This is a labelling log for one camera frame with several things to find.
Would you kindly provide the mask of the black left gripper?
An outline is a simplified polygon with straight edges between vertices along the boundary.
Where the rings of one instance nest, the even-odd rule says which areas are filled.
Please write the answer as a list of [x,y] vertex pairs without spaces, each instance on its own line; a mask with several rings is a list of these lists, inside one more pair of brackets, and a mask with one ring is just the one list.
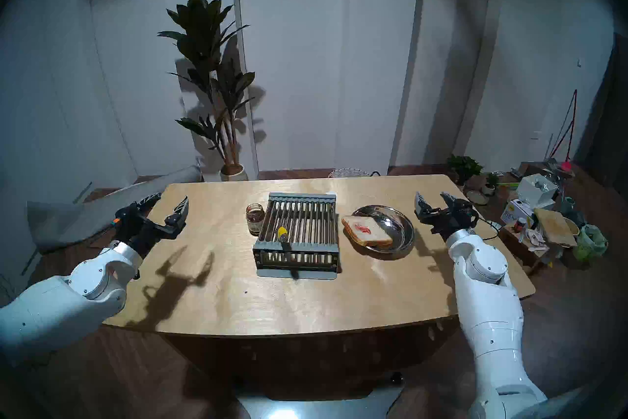
[[[147,217],[152,208],[161,199],[161,192],[149,195],[132,203],[132,215]],[[161,240],[175,240],[186,225],[189,211],[189,198],[186,196],[166,217],[164,225],[158,225],[151,220],[143,223],[138,234],[132,236],[128,246],[140,257],[146,257]]]

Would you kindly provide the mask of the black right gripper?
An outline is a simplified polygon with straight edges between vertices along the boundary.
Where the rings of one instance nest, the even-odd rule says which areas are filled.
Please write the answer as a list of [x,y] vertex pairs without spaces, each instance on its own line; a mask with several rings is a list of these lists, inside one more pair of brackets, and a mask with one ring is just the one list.
[[432,234],[439,234],[444,241],[459,230],[472,230],[479,221],[479,213],[467,208],[467,200],[442,191],[441,197],[448,208],[433,209],[420,192],[415,195],[415,214],[419,222],[432,227]]

